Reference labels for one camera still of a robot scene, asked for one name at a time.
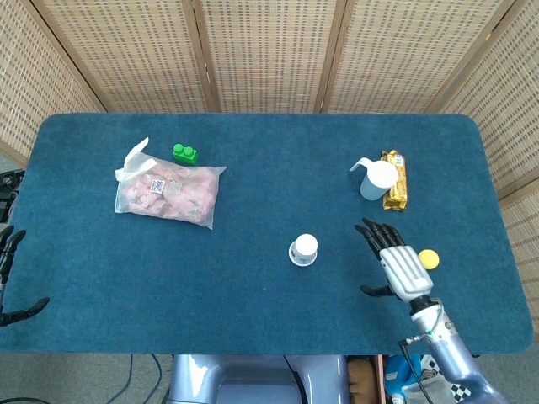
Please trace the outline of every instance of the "barcode label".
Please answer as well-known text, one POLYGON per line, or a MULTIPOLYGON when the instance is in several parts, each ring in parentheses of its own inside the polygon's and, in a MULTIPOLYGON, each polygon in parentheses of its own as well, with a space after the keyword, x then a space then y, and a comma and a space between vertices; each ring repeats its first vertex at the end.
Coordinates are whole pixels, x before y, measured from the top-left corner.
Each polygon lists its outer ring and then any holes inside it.
POLYGON ((152 181, 152 186, 150 187, 150 192, 154 194, 162 194, 165 188, 165 182, 162 179, 154 179, 152 181))

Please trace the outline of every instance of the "gold wrapped snack bar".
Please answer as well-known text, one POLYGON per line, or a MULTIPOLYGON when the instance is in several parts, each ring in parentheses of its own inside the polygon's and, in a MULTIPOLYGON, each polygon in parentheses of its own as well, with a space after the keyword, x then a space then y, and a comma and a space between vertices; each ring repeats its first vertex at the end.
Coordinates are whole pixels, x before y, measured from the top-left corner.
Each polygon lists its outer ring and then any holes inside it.
POLYGON ((396 150, 391 150, 390 152, 383 151, 381 160, 390 162, 398 172, 398 181, 384 195, 382 207, 384 209, 405 210, 408 202, 408 189, 406 187, 406 163, 404 162, 404 156, 398 154, 396 150))

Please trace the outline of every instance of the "yellow ball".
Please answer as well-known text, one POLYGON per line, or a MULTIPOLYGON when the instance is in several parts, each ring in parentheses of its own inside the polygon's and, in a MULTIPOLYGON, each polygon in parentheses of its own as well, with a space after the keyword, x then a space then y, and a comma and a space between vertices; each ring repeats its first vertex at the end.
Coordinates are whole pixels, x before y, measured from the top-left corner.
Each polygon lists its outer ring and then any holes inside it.
POLYGON ((435 269, 440 264, 440 257, 434 250, 423 250, 418 255, 425 269, 435 269))

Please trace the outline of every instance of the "robotic arm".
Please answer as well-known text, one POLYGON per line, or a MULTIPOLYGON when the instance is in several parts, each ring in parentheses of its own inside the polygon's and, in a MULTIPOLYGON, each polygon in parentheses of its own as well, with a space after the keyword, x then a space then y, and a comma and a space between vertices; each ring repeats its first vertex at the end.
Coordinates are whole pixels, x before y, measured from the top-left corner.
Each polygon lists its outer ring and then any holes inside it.
POLYGON ((461 340, 451 319, 445 313, 441 300, 430 298, 433 283, 418 254, 405 245, 398 231, 389 225, 363 219, 365 226, 356 225, 380 260, 389 286, 372 289, 361 286, 369 296, 395 295, 411 306, 410 316, 420 334, 407 338, 401 345, 409 345, 425 338, 430 352, 445 378, 451 383, 465 385, 472 395, 466 404, 508 404, 486 380, 475 359, 461 340))

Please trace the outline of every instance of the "gray floor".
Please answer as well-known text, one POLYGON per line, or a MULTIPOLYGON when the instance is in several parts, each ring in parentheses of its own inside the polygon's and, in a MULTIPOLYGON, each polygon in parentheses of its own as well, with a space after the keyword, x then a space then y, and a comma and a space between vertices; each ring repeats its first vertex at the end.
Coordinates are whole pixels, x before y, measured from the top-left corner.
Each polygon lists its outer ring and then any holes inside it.
MULTIPOLYGON (((158 355, 163 380, 150 403, 159 404, 170 381, 170 355, 158 355)), ((480 366, 511 403, 536 403, 539 345, 518 355, 483 356, 480 366)), ((52 404, 105 404, 127 380, 129 355, 96 353, 2 353, 0 400, 32 396, 52 404)), ((157 382, 150 355, 135 355, 131 386, 118 404, 143 403, 157 382)))

